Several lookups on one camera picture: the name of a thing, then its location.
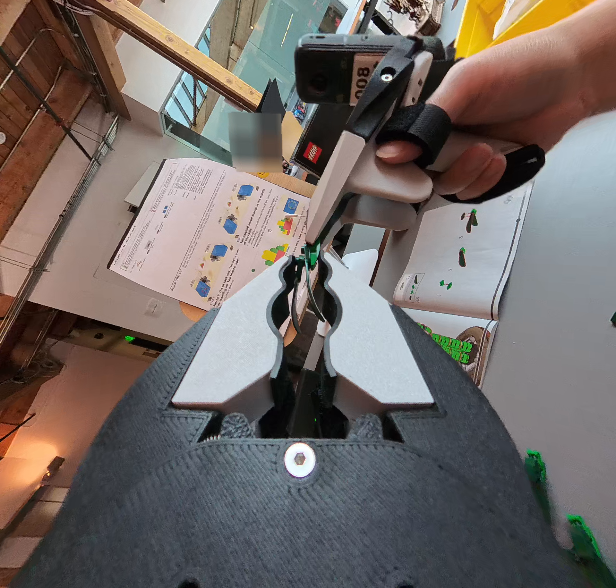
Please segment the black lego box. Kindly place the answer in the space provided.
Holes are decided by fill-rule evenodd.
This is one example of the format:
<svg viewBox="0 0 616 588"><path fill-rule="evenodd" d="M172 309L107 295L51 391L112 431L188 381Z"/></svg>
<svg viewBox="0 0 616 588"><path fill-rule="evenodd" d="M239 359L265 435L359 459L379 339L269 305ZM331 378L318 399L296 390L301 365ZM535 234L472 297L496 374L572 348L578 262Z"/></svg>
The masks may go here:
<svg viewBox="0 0 616 588"><path fill-rule="evenodd" d="M313 105L312 114L304 122L291 162L312 175L309 182L316 184L338 143L354 109L344 104Z"/></svg>

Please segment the person's right hand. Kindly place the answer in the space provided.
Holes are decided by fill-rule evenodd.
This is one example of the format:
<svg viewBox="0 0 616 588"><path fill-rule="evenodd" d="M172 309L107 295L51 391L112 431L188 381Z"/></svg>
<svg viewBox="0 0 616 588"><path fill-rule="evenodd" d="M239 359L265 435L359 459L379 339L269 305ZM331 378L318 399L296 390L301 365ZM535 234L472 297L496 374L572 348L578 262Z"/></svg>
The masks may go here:
<svg viewBox="0 0 616 588"><path fill-rule="evenodd" d="M615 109L615 0L458 61L427 99L455 130L550 151Z"/></svg>

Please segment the yellow plastic bin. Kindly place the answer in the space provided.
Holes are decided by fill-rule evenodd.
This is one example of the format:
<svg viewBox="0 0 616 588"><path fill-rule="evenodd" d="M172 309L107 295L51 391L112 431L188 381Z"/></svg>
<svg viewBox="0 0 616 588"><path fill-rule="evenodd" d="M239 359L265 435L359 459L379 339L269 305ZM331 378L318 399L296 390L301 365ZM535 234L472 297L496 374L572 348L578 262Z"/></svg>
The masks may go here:
<svg viewBox="0 0 616 588"><path fill-rule="evenodd" d="M457 57L469 57L511 38L540 30L567 18L595 0L538 0L516 22L495 36L506 0L466 0L455 47Z"/></svg>

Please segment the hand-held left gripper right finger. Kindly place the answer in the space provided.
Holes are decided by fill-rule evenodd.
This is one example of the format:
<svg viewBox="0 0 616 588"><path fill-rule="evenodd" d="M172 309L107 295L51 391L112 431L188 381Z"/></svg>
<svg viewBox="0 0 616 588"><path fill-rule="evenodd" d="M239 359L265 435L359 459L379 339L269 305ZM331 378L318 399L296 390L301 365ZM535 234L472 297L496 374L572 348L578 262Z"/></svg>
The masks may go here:
<svg viewBox="0 0 616 588"><path fill-rule="evenodd" d="M335 254L319 256L332 403L348 419L424 409L434 398L390 304Z"/></svg>

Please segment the bright green lego piece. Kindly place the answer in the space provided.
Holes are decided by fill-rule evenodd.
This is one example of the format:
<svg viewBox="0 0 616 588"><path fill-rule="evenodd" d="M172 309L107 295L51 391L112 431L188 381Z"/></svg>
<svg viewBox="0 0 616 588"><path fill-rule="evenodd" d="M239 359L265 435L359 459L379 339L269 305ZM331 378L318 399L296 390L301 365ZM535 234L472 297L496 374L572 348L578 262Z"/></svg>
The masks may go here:
<svg viewBox="0 0 616 588"><path fill-rule="evenodd" d="M528 449L524 460L525 470L529 479L535 500L540 507L543 518L551 525L551 501L548 491L546 465L539 451Z"/></svg>
<svg viewBox="0 0 616 588"><path fill-rule="evenodd" d="M615 582L612 572L605 564L597 540L580 515L567 515L572 539L571 553L578 566L595 587L610 587Z"/></svg>

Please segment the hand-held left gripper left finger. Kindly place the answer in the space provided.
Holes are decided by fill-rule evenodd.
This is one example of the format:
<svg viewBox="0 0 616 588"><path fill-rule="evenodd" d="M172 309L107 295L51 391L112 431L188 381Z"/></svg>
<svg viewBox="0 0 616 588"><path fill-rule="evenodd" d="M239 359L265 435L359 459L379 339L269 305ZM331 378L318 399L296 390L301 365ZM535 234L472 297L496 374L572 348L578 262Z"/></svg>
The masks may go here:
<svg viewBox="0 0 616 588"><path fill-rule="evenodd" d="M228 298L186 370L172 405L241 413L249 422L282 409L288 395L283 335L295 257L283 256Z"/></svg>

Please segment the green lego leaf piece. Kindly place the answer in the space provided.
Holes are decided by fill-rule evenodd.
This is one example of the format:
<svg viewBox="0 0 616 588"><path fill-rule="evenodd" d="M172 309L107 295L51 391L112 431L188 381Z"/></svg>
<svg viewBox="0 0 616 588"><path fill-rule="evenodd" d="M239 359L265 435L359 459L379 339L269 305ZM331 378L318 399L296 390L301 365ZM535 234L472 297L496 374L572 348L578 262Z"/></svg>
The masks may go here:
<svg viewBox="0 0 616 588"><path fill-rule="evenodd" d="M301 325L297 313L297 299L299 296L299 285L303 276L305 276L306 294L307 299L312 306L313 313L317 316L320 322L325 322L325 316L319 307L317 300L315 299L313 292L313 281L311 280L311 274L314 270L319 271L320 260L320 243L316 242L314 245L304 244L302 248L302 255L296 258L294 263L294 284L293 293L291 299L290 318L293 328L296 333L301 333Z"/></svg>

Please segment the white chair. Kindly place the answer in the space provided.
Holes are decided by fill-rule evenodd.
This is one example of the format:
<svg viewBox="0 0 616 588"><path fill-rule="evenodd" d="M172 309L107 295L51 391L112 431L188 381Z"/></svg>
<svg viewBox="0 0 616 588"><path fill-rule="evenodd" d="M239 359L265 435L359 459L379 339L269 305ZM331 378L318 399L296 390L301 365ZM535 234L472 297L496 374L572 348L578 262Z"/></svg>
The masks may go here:
<svg viewBox="0 0 616 588"><path fill-rule="evenodd" d="M342 262L358 279L370 285L379 260L377 249L367 249L354 253L344 254Z"/></svg>

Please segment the lego instruction booklet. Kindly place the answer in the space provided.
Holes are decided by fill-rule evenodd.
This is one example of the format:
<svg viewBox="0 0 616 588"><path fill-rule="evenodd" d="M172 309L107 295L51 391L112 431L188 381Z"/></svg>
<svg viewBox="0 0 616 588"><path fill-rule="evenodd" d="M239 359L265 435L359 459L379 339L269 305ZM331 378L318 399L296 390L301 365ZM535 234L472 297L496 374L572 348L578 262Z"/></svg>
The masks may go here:
<svg viewBox="0 0 616 588"><path fill-rule="evenodd" d="M534 181L484 203L423 212L393 293L404 311L481 387Z"/></svg>

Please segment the wooden railing beam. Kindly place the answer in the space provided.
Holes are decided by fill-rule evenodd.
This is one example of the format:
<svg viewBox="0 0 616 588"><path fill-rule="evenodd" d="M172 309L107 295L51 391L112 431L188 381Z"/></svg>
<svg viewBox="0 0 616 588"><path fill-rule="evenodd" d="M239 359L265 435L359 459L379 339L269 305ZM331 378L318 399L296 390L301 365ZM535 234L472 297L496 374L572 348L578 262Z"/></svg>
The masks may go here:
<svg viewBox="0 0 616 588"><path fill-rule="evenodd" d="M218 92L235 107L255 112L262 94L167 29L128 0L88 0L112 26Z"/></svg>

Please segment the large printed instruction sheet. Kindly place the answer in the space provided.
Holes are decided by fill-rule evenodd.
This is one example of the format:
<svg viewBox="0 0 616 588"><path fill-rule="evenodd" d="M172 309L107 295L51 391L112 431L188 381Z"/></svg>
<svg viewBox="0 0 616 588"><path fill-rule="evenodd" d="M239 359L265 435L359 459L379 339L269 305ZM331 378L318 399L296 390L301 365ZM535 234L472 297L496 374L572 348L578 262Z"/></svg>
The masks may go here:
<svg viewBox="0 0 616 588"><path fill-rule="evenodd" d="M315 186L202 158L165 159L107 268L207 311L305 242Z"/></svg>

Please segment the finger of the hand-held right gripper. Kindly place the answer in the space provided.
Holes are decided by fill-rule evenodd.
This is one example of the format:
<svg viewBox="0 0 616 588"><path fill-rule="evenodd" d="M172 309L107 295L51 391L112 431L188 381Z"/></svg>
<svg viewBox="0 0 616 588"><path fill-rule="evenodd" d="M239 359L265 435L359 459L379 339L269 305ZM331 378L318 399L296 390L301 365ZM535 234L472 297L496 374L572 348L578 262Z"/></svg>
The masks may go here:
<svg viewBox="0 0 616 588"><path fill-rule="evenodd" d="M372 225L368 199L347 186L366 145L363 137L343 130L309 203L304 236L307 245L329 242L334 229L346 223Z"/></svg>

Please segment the brown wooden model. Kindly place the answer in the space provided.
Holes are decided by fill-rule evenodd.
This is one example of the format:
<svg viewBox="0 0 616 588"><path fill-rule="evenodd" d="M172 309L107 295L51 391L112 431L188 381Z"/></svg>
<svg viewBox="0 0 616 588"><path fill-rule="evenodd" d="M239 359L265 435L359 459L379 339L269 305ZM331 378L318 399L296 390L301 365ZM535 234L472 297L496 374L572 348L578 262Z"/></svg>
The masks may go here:
<svg viewBox="0 0 616 588"><path fill-rule="evenodd" d="M385 17L402 36L434 37L441 28L445 0L383 0Z"/></svg>

